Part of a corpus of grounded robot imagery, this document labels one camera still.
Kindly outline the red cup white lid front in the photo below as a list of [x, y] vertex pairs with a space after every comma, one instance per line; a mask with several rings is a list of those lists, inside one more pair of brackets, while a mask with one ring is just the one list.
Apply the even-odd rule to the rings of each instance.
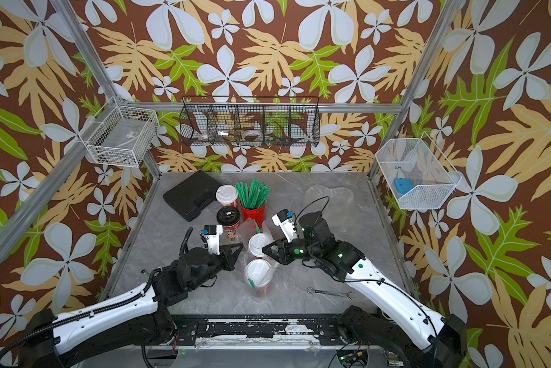
[[[265, 297], [268, 294], [273, 274], [275, 273], [275, 267], [264, 259], [255, 259], [246, 265], [245, 273], [251, 294], [255, 297]], [[250, 287], [247, 280], [249, 276], [255, 279], [255, 283], [258, 285], [257, 289]]]

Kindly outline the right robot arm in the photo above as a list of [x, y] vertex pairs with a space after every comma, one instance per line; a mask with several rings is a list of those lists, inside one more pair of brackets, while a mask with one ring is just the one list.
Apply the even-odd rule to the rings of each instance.
[[364, 343], [397, 355], [406, 367], [458, 367], [466, 354], [467, 327], [456, 315], [427, 308], [388, 279], [358, 248], [335, 239], [320, 211], [297, 218], [283, 209], [272, 222], [284, 236], [262, 248], [281, 265], [308, 262], [371, 301], [384, 316], [351, 306], [339, 318], [347, 343]]

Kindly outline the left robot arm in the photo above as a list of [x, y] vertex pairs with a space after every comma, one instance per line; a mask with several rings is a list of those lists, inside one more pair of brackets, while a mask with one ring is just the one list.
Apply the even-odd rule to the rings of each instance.
[[71, 367], [99, 354], [128, 345], [154, 345], [174, 336], [169, 308], [205, 288], [220, 271], [232, 271], [243, 244], [181, 251], [177, 260], [149, 274], [147, 282], [91, 307], [69, 313], [35, 314], [23, 337], [0, 351], [2, 359], [18, 352], [20, 367]]

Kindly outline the red cup black lid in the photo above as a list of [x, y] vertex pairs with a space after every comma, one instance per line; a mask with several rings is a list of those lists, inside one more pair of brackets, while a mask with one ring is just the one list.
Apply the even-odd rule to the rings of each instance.
[[217, 215], [216, 220], [223, 227], [223, 234], [231, 241], [236, 242], [239, 238], [239, 227], [241, 222], [241, 214], [235, 206], [222, 207]]

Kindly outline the clear plastic bag back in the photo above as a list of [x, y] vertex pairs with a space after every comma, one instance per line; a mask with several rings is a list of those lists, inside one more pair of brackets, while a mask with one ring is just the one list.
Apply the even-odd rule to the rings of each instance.
[[306, 213], [321, 210], [334, 233], [349, 230], [358, 212], [354, 193], [347, 187], [314, 185], [305, 192], [303, 206], [306, 207]]

